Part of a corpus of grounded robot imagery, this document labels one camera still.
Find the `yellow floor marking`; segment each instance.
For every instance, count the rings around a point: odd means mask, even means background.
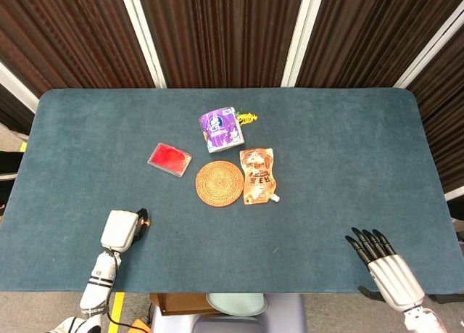
[[[115,293],[115,301],[113,302],[113,310],[111,312],[111,318],[113,321],[119,322],[121,319],[121,312],[123,311],[124,292]],[[117,333],[117,324],[109,323],[108,333]]]

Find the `robotic arm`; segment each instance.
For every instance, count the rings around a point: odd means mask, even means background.
[[[80,309],[86,319],[69,317],[49,333],[101,333],[102,316],[109,310],[109,296],[121,264],[120,253],[140,240],[149,225],[144,208],[137,213],[111,211],[101,236],[104,252],[96,259],[80,300]]]
[[[375,229],[372,233],[356,228],[352,231],[360,243],[348,235],[345,239],[368,268],[385,302],[390,308],[404,313],[407,330],[413,333],[447,333],[438,316],[422,307],[426,294],[386,237]]]

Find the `robot finger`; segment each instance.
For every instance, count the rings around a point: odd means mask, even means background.
[[[141,208],[137,211],[138,219],[142,219],[143,221],[148,221],[148,211],[146,208]]]
[[[382,297],[382,294],[380,292],[372,292],[364,286],[359,286],[357,290],[360,291],[360,293],[368,299],[377,300],[379,302],[385,303],[385,299],[384,297]]]
[[[345,235],[345,239],[353,246],[357,255],[359,256],[359,258],[361,258],[362,262],[367,267],[369,262],[373,261],[372,257],[369,256],[369,254],[367,254],[366,251],[364,251],[364,249],[355,239],[348,235]]]
[[[366,237],[369,239],[370,243],[374,246],[376,249],[378,255],[382,257],[386,257],[386,251],[384,247],[381,245],[380,241],[377,239],[375,235],[373,235],[369,230],[362,230],[362,233],[366,235]]]
[[[359,230],[358,228],[351,228],[353,233],[356,234],[357,238],[361,241],[362,246],[364,247],[364,250],[371,256],[374,260],[379,259],[380,255],[376,252],[374,247],[370,244],[369,239]]]
[[[390,245],[389,240],[386,239],[386,237],[377,229],[372,230],[374,235],[380,240],[382,245],[385,248],[386,254],[387,255],[396,255],[397,253],[394,251],[393,247]]]

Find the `yellow tape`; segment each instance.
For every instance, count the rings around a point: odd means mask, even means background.
[[[121,313],[123,312],[124,292],[115,293],[115,301],[113,302],[113,310],[111,312],[111,318],[113,321],[119,322],[121,319]],[[117,324],[109,323],[108,333],[117,333]]]
[[[26,151],[26,147],[28,146],[28,143],[27,142],[23,142],[21,144],[21,148],[20,148],[20,152],[25,152]]]

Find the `black fingertip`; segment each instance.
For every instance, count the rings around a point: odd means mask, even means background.
[[[364,286],[359,286],[357,290],[360,291],[360,293],[364,295],[366,298],[369,298],[371,300],[377,300],[379,302],[385,302],[385,299],[384,297],[382,297],[382,294],[380,292],[372,292]]]
[[[146,210],[146,208],[141,208],[137,211],[137,214],[139,218],[142,218],[144,221],[148,219],[148,211]]]
[[[353,230],[353,233],[356,234],[357,238],[361,241],[367,241],[366,238],[364,237],[364,234],[359,230],[358,228],[352,227],[351,230]]]
[[[362,233],[366,235],[370,243],[373,245],[377,256],[379,256],[380,258],[386,257],[387,251],[385,250],[381,242],[377,239],[377,237],[374,234],[372,234],[369,230],[366,230],[366,229],[363,229]]]
[[[386,250],[387,255],[396,255],[394,248],[390,244],[389,240],[377,229],[372,230],[372,232],[380,239],[384,249]]]
[[[355,250],[361,248],[360,244],[358,244],[351,236],[345,235],[345,239],[354,247]]]

